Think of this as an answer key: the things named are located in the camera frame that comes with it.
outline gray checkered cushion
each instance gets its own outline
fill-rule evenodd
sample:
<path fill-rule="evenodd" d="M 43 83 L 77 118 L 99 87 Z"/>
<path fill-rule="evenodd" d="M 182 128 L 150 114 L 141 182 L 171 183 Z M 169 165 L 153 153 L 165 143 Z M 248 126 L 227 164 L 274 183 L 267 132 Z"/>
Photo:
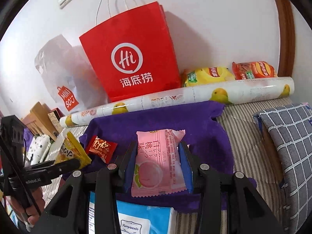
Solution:
<path fill-rule="evenodd" d="M 312 211 L 312 115 L 309 105 L 293 104 L 255 114 L 262 120 L 278 151 L 285 172 L 290 234 L 302 226 Z"/>

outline wooden trim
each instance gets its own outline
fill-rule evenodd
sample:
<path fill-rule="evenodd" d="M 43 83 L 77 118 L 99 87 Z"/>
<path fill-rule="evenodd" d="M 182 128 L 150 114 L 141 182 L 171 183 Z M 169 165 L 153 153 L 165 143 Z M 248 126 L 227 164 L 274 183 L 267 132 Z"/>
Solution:
<path fill-rule="evenodd" d="M 289 0 L 275 0 L 280 25 L 280 62 L 278 76 L 292 76 L 295 55 L 294 15 Z"/>

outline blue gripper pad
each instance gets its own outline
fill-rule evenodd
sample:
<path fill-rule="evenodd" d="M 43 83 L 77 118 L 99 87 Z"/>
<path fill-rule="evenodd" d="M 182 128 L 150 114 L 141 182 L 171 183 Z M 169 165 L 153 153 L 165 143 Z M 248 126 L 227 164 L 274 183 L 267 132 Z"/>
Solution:
<path fill-rule="evenodd" d="M 181 164 L 181 168 L 182 168 L 185 186 L 188 189 L 189 193 L 193 193 L 193 190 L 194 190 L 193 172 L 192 172 L 191 167 L 188 163 L 188 159 L 186 157 L 182 143 L 179 143 L 179 145 L 178 145 L 178 152 L 180 155 L 180 164 Z"/>
<path fill-rule="evenodd" d="M 134 144 L 132 153 L 129 159 L 128 166 L 125 171 L 124 177 L 124 190 L 127 192 L 129 188 L 131 188 L 133 173 L 135 169 L 135 157 L 138 154 L 138 143 Z"/>

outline rolled wallpaper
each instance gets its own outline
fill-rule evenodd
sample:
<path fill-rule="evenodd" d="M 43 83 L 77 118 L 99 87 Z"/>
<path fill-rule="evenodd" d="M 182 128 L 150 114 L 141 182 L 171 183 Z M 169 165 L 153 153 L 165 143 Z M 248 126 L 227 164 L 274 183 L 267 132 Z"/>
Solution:
<path fill-rule="evenodd" d="M 156 92 L 144 96 L 109 103 L 83 112 L 62 117 L 60 124 L 64 128 L 88 125 L 97 117 L 163 106 L 182 105 L 214 100 L 226 105 L 242 104 L 288 97 L 294 93 L 294 81 L 291 77 L 236 80 L 211 83 L 193 87 Z"/>

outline lay's chip bag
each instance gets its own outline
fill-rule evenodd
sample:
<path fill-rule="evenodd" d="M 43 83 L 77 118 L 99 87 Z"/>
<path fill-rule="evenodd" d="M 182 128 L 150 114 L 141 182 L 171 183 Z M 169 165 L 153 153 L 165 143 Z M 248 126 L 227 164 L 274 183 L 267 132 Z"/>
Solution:
<path fill-rule="evenodd" d="M 274 68 L 265 61 L 232 63 L 236 80 L 277 77 Z"/>
<path fill-rule="evenodd" d="M 68 132 L 54 163 L 56 164 L 70 159 L 78 159 L 80 161 L 79 169 L 91 163 L 90 157 L 85 153 L 85 150 L 75 136 L 71 132 Z"/>
<path fill-rule="evenodd" d="M 185 70 L 182 75 L 183 87 L 209 83 L 234 81 L 234 75 L 225 67 L 198 68 L 193 71 Z"/>

